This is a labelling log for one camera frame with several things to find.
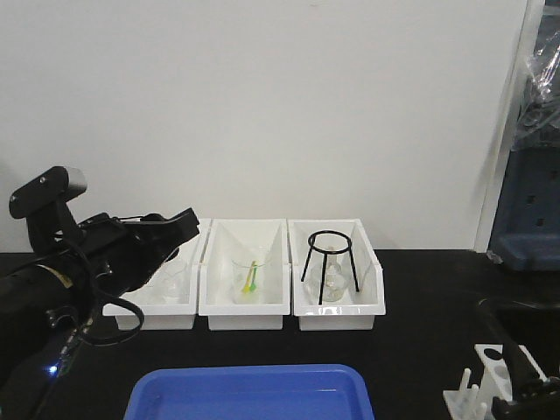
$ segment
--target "blue plastic basin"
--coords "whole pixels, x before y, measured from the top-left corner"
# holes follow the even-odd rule
[[[124,420],[374,420],[366,385],[343,365],[196,367],[143,377]]]

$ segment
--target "blue light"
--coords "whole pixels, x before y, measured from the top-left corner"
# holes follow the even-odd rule
[[[59,367],[56,365],[49,366],[46,371],[49,373],[50,376],[55,376],[56,372],[59,370]]]

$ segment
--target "black cable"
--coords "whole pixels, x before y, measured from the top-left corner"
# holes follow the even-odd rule
[[[104,271],[96,276],[94,274],[91,263],[89,262],[88,258],[83,253],[83,251],[80,249],[80,247],[78,247],[75,243],[69,241],[68,239],[62,239],[61,242],[64,242],[78,256],[83,268],[87,273],[87,276],[89,277],[89,283],[91,284],[91,288],[92,288],[91,291],[95,299],[93,312],[99,311],[106,304],[113,304],[116,306],[120,306],[126,309],[127,311],[132,312],[138,318],[138,325],[135,326],[133,329],[109,337],[94,337],[93,335],[87,333],[86,331],[86,329],[88,329],[90,325],[87,325],[85,328],[82,328],[81,325],[77,325],[76,328],[77,328],[78,336],[90,346],[95,346],[95,347],[113,346],[115,344],[122,343],[126,340],[130,340],[131,338],[136,336],[140,332],[140,329],[144,324],[144,313],[142,312],[142,310],[132,302],[129,302],[128,300],[122,299],[120,297],[115,297],[103,291],[99,287],[99,284],[97,282],[98,278],[103,276],[109,276],[111,274],[110,268],[108,267],[107,271]]]

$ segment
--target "black countertop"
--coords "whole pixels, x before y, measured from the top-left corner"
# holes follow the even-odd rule
[[[476,343],[495,339],[475,315],[482,298],[559,302],[560,276],[519,275],[469,251],[377,251],[384,269],[387,315],[371,331],[301,332],[284,317],[282,331],[209,332],[197,317],[191,331],[140,332],[119,346],[83,345],[69,374],[46,399],[44,419],[121,419],[130,392],[160,368],[342,363],[364,378],[378,420],[449,420],[442,390],[456,389],[465,367],[480,381]],[[0,272],[18,258],[0,257]],[[547,375],[558,375],[558,318],[512,317],[506,327],[526,344]],[[112,319],[105,326],[113,326]],[[25,418],[44,386],[42,370],[60,349],[55,337],[18,367],[0,391],[2,420]]]

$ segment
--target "white plastic tray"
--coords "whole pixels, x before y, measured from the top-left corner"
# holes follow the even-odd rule
[[[255,304],[234,300],[232,260],[244,249],[266,249],[265,285]],[[276,330],[290,314],[286,220],[214,219],[200,265],[199,315],[211,330]]]
[[[142,288],[125,293],[122,298],[138,305],[145,320],[143,330],[189,330],[197,312],[199,265],[207,243],[211,220],[200,219],[200,233],[179,247],[178,255],[164,263]],[[178,286],[178,297],[154,297],[153,291],[163,291],[166,284]],[[103,315],[115,316],[119,329],[129,330],[137,318],[129,311],[107,304]]]
[[[293,313],[299,317],[299,328],[306,330],[368,330],[376,315],[385,314],[382,266],[373,251],[366,231],[358,219],[352,220],[288,220],[293,275]],[[349,236],[353,243],[360,292],[353,279],[341,300],[323,302],[312,298],[301,282],[305,259],[309,251],[308,238],[319,230],[335,230]],[[312,267],[321,264],[323,256],[313,251],[306,280]],[[338,255],[341,265],[350,264],[348,254]]]

